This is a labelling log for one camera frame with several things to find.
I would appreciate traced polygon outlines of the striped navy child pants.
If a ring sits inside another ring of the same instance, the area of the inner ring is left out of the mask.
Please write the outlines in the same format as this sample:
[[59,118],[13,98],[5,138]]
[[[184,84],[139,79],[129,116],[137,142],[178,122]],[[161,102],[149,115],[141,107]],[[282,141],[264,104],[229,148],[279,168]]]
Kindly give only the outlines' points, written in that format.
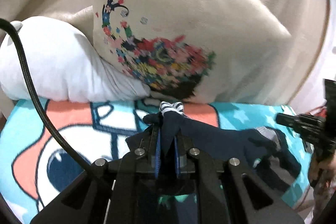
[[134,105],[137,110],[146,112],[143,123],[157,123],[160,127],[156,173],[160,173],[160,165],[170,158],[168,150],[175,147],[175,137],[180,132],[214,159],[242,160],[280,194],[302,174],[304,163],[294,151],[299,140],[275,128],[272,116],[260,116],[252,105],[184,105],[152,100],[137,101]]

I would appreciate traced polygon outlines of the beige floral print pillow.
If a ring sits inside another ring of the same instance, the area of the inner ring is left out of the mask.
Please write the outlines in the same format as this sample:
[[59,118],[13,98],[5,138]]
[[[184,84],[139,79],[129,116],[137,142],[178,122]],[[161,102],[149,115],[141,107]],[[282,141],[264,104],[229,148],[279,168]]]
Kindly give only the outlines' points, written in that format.
[[260,0],[93,0],[93,45],[153,95],[273,103],[290,33]]

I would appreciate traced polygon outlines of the white plush pillow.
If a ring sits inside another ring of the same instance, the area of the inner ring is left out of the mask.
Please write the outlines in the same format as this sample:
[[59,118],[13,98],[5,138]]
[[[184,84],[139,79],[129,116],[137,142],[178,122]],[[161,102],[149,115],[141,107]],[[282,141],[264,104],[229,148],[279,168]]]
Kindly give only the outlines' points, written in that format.
[[33,16],[13,21],[38,96],[54,101],[133,101],[150,89],[103,60],[86,36],[67,22]]

